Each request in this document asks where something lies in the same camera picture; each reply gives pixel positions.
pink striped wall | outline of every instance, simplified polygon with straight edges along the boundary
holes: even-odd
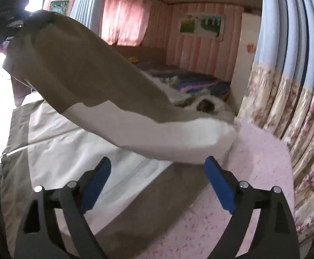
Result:
[[[243,7],[211,3],[181,4],[169,7],[173,8],[173,13],[166,63],[230,81],[238,53]],[[222,41],[180,34],[179,21],[187,12],[225,15]]]
[[[173,6],[153,0],[142,46],[168,47]]]

pink rug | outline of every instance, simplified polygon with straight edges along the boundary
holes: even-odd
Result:
[[[239,181],[246,180],[254,188],[270,190],[273,186],[280,186],[293,212],[292,168],[286,144],[238,118],[235,119],[235,125],[239,135],[222,166],[230,170]],[[258,211],[255,211],[238,255],[248,251],[258,216]],[[136,258],[206,259],[220,239],[230,217],[229,212],[222,209],[209,185],[179,221]]]

framed picture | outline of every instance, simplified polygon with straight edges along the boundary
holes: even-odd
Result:
[[[51,1],[50,7],[49,7],[49,11],[67,15],[67,10],[68,10],[69,3],[70,2],[68,0]]]
[[[224,15],[213,13],[186,13],[180,20],[180,33],[221,41]]]

pink curtain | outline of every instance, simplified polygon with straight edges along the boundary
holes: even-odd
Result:
[[[105,0],[101,38],[109,45],[138,46],[149,21],[151,0]]]

blue gripper pad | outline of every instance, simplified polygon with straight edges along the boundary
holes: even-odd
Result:
[[[233,214],[236,210],[235,194],[220,172],[222,170],[220,165],[216,163],[213,157],[208,157],[204,164],[205,174],[220,200],[223,209]]]
[[[106,181],[111,173],[111,162],[107,157],[101,161],[101,166],[88,185],[82,191],[83,199],[80,210],[83,214],[93,209],[99,195],[101,194]]]

